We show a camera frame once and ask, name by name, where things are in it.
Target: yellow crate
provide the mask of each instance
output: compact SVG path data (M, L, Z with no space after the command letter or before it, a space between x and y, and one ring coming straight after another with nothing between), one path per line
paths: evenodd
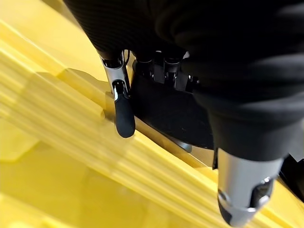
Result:
M138 119L134 137L117 135L95 49L61 1L45 2L0 3L0 191L12 202L1 201L0 226L228 227L216 171ZM303 228L302 218L276 182L246 227Z

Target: robotic hand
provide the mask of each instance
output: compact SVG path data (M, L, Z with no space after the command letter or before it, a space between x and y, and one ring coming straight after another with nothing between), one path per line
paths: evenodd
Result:
M135 72L154 82L146 85L159 88L155 84L158 68L154 67L157 50L164 55L165 87L159 90L176 90L178 79L186 75L186 92L178 93L179 100L174 102L194 97L196 102L186 99L184 107L192 110L188 119L193 127L187 132L195 134L168 136L204 146L207 130L195 123L201 117L191 115L204 116L202 110L207 110L222 217L231 226L242 226L251 220L269 201L284 158L304 148L303 1L65 3L101 57L115 97L116 128L122 137L131 136L135 130L136 108L131 107L130 95L140 89L152 93L151 88L137 87L131 94L133 85L130 89L123 50L134 53ZM185 51L190 57L182 60ZM167 89L158 101L166 102L175 93ZM147 102L140 103L141 99L138 96L139 106ZM154 126L164 132L162 127Z

